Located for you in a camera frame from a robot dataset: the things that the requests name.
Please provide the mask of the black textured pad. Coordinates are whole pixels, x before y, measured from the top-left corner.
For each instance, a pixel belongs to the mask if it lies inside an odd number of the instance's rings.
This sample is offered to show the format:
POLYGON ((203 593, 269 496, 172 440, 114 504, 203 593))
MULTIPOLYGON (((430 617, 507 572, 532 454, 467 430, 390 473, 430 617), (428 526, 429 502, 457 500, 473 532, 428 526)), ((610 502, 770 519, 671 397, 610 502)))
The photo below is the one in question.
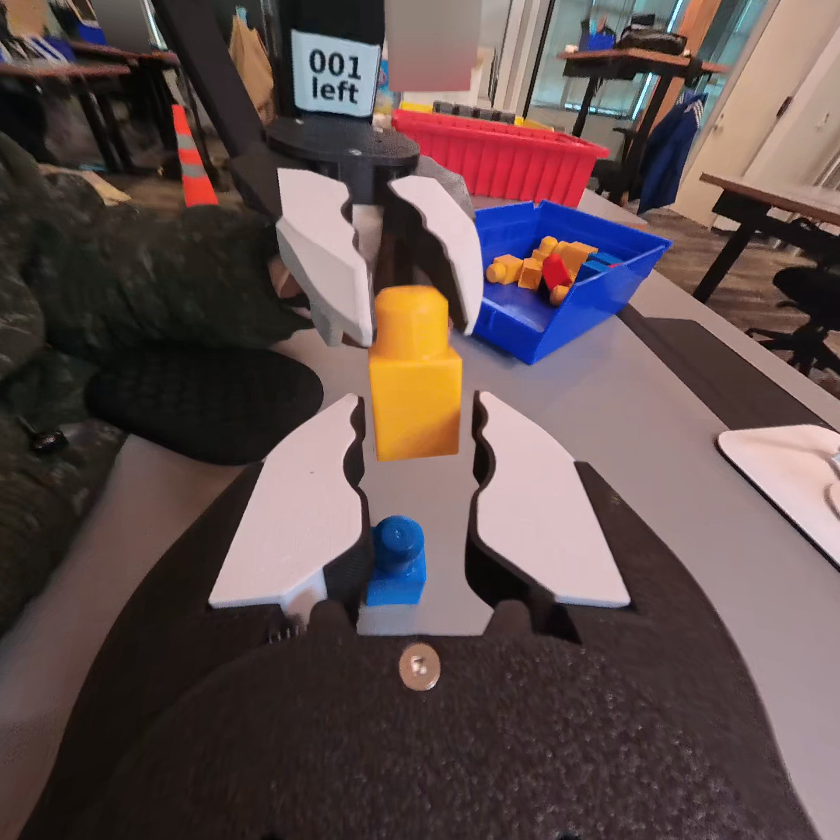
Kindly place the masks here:
POLYGON ((90 415, 216 466, 258 462, 323 401, 317 373, 271 350, 156 343, 120 351, 89 381, 90 415))

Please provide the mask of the blue jacket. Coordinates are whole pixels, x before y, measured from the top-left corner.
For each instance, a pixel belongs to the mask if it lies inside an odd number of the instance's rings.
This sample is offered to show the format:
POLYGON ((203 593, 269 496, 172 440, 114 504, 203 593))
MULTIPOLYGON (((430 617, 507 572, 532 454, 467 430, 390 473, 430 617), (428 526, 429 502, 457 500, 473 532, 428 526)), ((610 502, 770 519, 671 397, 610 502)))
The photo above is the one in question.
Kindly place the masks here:
POLYGON ((684 92, 647 137, 638 169, 637 213, 673 205, 707 103, 706 92, 684 92))

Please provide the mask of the blue mega block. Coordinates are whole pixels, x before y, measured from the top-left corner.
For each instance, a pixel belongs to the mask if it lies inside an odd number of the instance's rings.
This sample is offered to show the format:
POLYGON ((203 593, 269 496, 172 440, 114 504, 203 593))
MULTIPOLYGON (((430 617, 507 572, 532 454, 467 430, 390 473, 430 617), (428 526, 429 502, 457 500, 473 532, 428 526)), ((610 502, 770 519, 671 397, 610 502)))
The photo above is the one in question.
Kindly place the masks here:
POLYGON ((425 537, 412 518, 394 515, 372 529, 374 568, 364 603, 367 606, 412 606, 424 591, 427 568, 425 537))

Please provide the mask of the brown paper bag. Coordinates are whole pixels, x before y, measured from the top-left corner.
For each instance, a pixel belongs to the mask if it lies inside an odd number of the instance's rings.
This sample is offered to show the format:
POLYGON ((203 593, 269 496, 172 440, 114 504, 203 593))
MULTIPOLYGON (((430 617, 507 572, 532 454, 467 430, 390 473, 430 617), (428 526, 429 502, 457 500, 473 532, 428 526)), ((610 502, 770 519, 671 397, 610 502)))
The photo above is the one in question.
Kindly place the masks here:
POLYGON ((263 125, 276 117, 274 78, 268 51, 259 31, 248 26, 245 10, 237 7, 232 18, 228 54, 242 80, 248 97, 263 125))

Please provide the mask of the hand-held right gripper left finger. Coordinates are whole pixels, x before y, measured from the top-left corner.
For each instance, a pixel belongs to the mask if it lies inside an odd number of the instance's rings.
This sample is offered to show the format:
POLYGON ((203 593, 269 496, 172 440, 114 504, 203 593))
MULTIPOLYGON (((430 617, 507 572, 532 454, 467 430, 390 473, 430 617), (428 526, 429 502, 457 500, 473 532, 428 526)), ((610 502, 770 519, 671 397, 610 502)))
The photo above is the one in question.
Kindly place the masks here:
POLYGON ((278 605, 309 619, 329 599, 327 567, 363 537, 365 503, 347 457, 364 441, 364 402, 347 394, 265 458, 208 596, 215 610, 278 605))

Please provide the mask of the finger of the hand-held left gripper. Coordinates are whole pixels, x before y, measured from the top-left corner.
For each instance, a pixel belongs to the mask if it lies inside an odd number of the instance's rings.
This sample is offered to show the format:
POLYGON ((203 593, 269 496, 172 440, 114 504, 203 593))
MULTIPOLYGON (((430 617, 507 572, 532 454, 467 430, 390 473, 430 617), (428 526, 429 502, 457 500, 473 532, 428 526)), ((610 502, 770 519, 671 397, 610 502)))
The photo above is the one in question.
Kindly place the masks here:
POLYGON ((371 272, 359 251, 347 186, 309 170, 280 167, 276 174, 280 259, 307 296, 318 334, 330 346, 348 337, 369 348, 371 272))
POLYGON ((433 177, 406 175, 387 188, 387 237, 395 258, 391 284, 416 284, 420 270, 446 299, 455 328, 471 335, 484 290, 475 219, 433 177))

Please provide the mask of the red plastic bin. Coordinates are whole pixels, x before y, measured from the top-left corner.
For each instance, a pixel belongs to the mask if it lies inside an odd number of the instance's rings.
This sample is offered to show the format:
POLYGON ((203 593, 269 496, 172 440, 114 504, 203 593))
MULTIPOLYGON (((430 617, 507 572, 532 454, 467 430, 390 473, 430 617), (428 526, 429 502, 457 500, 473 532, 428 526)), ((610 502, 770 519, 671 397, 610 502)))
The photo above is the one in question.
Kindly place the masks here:
POLYGON ((609 150, 566 133, 398 109, 392 126, 465 180, 473 196, 577 207, 609 150))

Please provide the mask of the person's left hand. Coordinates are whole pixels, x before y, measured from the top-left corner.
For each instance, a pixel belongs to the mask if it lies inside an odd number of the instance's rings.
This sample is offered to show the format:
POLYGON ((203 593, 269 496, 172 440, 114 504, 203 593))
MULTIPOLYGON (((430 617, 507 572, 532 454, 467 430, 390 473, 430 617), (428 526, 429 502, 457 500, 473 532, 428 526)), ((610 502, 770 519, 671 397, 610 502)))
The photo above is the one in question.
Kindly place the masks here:
POLYGON ((288 301, 307 297, 296 278, 291 274, 291 271, 285 266, 278 255, 272 257, 269 261, 268 271, 271 285, 278 298, 288 301))

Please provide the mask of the wooden desk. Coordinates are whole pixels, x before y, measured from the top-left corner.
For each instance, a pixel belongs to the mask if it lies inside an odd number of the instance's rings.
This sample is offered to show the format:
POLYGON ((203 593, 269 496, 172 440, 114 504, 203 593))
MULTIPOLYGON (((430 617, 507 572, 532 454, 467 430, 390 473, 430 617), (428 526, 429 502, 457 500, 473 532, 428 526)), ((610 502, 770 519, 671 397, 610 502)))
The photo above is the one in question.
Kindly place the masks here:
POLYGON ((737 224, 692 293, 699 302, 709 301, 755 235, 797 247, 819 265, 838 265, 838 234, 822 229, 822 225, 839 227, 838 191, 807 185, 758 186, 741 177, 706 172, 699 182, 721 189, 712 212, 737 224))
POLYGON ((163 167, 171 171, 177 159, 172 104, 175 101, 164 73, 179 70, 180 61, 171 51, 132 53, 104 45, 72 43, 80 59, 6 59, 2 52, 2 77, 34 86, 63 85, 79 101, 107 172, 149 173, 154 167, 137 165, 114 111, 114 98, 123 93, 123 79, 135 79, 143 100, 149 103, 152 122, 164 147, 163 167))

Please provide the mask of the black office chair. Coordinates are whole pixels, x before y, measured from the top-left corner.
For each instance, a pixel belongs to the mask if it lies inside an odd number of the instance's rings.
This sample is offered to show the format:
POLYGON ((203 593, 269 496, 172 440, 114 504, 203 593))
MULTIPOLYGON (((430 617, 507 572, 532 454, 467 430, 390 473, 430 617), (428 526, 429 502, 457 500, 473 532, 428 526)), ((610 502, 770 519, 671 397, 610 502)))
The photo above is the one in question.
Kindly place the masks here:
POLYGON ((788 364, 804 376, 812 371, 839 375, 839 357, 826 344, 839 331, 838 258, 818 257, 814 266, 794 266, 779 271, 773 285, 784 295, 778 308, 792 308, 807 320, 793 332, 750 328, 746 335, 761 337, 766 350, 789 353, 788 364))

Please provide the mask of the yellow mega block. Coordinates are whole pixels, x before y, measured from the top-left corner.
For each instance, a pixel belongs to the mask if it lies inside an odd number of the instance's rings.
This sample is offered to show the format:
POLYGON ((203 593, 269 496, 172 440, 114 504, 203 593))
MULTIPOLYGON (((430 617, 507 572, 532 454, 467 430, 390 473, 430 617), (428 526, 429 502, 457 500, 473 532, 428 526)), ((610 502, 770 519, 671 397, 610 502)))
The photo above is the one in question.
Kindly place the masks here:
POLYGON ((374 314, 369 374, 377 459, 456 455, 463 362, 449 343, 446 299, 432 287, 389 287, 376 297, 374 314))

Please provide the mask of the black bag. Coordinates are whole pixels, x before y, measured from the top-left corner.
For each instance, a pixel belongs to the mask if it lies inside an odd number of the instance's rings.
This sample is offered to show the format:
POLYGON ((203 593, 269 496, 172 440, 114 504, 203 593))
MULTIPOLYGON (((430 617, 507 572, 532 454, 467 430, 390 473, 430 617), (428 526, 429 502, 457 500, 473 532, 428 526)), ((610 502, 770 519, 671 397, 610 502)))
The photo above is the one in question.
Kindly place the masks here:
POLYGON ((630 23, 616 37, 614 49, 641 49, 669 56, 685 53, 687 37, 656 25, 653 14, 631 17, 630 23))

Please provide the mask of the blue plastic bin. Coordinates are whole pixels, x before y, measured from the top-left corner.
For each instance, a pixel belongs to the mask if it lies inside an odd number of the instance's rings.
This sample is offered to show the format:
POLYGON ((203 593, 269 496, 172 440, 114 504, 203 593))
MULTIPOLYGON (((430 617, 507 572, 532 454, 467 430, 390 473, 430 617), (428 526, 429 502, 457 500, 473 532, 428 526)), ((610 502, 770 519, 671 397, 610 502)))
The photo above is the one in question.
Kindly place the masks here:
POLYGON ((617 315, 672 246, 642 229, 548 201, 480 208, 476 228, 484 268, 501 256, 529 257, 546 236, 597 249, 558 307, 517 283, 485 282, 473 335, 526 364, 617 315))

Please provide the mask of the black flat panel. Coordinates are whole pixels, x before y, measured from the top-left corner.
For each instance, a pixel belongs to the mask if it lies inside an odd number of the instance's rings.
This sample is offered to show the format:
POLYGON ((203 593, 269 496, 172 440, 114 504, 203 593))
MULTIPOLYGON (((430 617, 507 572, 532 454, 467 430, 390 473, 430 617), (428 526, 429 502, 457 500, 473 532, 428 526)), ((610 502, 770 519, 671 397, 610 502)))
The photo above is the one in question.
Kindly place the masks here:
POLYGON ((173 49, 228 154, 245 203, 276 222, 281 213, 277 157, 205 1, 153 1, 173 49))

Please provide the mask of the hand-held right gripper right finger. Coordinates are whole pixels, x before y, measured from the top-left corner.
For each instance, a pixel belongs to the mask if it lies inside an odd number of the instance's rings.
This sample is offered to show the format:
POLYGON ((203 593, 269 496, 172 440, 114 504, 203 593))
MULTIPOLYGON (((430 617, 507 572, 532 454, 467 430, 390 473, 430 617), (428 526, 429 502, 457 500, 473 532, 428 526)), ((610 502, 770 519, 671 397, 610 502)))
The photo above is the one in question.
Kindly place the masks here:
POLYGON ((478 487, 468 546, 552 602, 630 606, 574 457, 488 391, 475 393, 472 417, 478 487))

